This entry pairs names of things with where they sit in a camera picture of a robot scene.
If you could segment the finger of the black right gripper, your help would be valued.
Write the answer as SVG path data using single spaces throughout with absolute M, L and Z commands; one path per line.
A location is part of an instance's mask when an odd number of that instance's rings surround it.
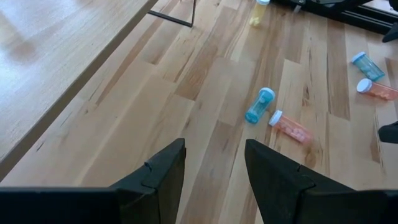
M 398 121 L 380 127 L 378 135 L 381 142 L 398 144 Z
M 393 23 L 391 29 L 382 38 L 383 43 L 398 39 L 398 22 Z

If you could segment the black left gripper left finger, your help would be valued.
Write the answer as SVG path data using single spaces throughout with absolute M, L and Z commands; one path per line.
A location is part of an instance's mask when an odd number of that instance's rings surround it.
M 185 140 L 177 138 L 111 186 L 120 224 L 176 224 L 185 158 Z

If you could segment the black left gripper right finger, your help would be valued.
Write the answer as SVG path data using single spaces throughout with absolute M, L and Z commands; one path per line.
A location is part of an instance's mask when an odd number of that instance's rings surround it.
M 264 224 L 295 224 L 300 196 L 314 182 L 299 172 L 299 163 L 255 139 L 246 140 L 244 156 Z

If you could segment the blue pill bottle white cap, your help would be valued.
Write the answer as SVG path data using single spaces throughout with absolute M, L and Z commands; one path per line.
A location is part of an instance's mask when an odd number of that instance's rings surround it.
M 377 82 L 385 76 L 385 73 L 368 57 L 365 52 L 356 54 L 351 63 L 361 70 L 361 72 L 371 81 Z
M 257 124 L 264 115 L 266 109 L 274 101 L 275 93 L 268 87 L 259 90 L 257 98 L 246 111 L 245 120 L 251 124 Z

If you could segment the yellow pill bottle white cap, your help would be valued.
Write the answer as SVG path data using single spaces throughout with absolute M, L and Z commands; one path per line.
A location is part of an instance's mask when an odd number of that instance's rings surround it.
M 252 10 L 251 18 L 249 20 L 250 26 L 257 27 L 260 24 L 270 1 L 271 0 L 256 0 L 255 6 Z

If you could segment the red pill bottle white cap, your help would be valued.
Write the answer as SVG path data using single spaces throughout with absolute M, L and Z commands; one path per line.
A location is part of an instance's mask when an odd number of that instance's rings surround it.
M 301 144 L 310 144 L 312 134 L 301 124 L 286 117 L 281 110 L 276 110 L 269 120 L 269 125 L 282 131 Z
M 356 86 L 359 93 L 375 96 L 383 100 L 395 100 L 398 98 L 398 90 L 373 82 L 368 78 L 360 80 Z

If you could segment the black aluminium table frame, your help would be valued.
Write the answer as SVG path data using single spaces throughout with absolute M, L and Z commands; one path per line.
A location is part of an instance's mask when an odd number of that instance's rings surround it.
M 360 27 L 378 34 L 388 33 L 398 22 L 398 14 L 364 4 L 372 0 L 271 0 L 280 4 Z

